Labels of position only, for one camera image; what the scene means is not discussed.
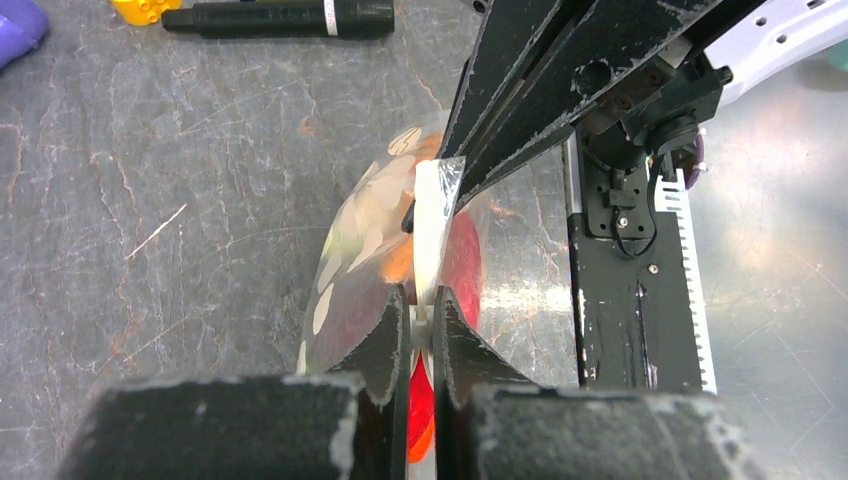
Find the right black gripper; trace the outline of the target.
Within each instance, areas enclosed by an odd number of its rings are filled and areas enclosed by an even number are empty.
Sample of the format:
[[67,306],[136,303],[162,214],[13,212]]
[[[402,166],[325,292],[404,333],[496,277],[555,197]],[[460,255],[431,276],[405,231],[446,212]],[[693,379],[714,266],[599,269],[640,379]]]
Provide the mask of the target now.
[[672,171],[695,171],[704,156],[700,126],[741,78],[707,49],[762,3],[717,5],[486,1],[440,150],[466,161],[458,205],[564,139],[611,88],[578,128],[590,165],[633,173],[649,157],[670,155]]

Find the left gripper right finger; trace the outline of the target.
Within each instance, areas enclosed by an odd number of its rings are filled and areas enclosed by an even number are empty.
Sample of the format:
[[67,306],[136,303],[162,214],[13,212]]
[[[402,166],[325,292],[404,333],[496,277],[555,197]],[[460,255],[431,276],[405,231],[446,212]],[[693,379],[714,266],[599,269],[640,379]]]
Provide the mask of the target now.
[[713,395],[545,388],[467,324],[440,287],[432,320],[440,479],[761,479]]

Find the red toy chili pepper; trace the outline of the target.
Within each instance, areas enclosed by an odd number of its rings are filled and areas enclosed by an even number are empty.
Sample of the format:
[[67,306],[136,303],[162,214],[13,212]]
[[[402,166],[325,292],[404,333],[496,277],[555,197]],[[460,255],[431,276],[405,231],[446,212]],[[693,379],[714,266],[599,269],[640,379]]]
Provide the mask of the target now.
[[410,464],[421,462],[435,439],[435,396],[428,373],[429,357],[424,352],[414,356],[414,368],[409,383],[407,447]]

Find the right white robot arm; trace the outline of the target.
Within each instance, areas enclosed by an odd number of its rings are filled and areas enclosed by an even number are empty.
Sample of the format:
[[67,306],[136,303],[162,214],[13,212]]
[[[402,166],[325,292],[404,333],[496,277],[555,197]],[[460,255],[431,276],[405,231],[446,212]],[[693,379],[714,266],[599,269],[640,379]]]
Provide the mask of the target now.
[[698,55],[730,103],[847,37],[843,1],[493,1],[440,149],[462,157],[459,205],[576,128],[607,128]]

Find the clear polka dot zip bag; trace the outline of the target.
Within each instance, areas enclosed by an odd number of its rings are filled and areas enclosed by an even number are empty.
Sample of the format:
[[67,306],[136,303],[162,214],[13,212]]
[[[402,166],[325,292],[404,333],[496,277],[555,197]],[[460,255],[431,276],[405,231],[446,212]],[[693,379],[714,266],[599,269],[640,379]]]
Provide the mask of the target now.
[[434,159],[446,110],[402,129],[339,208],[325,239],[303,321],[299,374],[328,370],[375,327],[391,286],[416,299],[413,237],[402,220],[418,163]]

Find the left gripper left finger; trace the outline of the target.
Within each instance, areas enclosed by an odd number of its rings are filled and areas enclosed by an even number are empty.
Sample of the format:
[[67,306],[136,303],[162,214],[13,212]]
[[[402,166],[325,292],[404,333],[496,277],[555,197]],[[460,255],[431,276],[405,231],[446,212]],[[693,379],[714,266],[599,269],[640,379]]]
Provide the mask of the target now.
[[135,379],[85,416],[60,479],[404,479],[409,303],[392,286],[374,328],[329,371]]

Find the red toy tomato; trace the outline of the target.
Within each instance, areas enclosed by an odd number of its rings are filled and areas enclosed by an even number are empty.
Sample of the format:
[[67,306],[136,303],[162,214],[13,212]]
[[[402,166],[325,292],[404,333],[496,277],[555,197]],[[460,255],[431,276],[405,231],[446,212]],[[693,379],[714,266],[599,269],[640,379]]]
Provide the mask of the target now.
[[469,326],[477,329],[481,312],[482,253],[478,230],[468,212],[461,212],[453,219],[442,283],[453,290]]

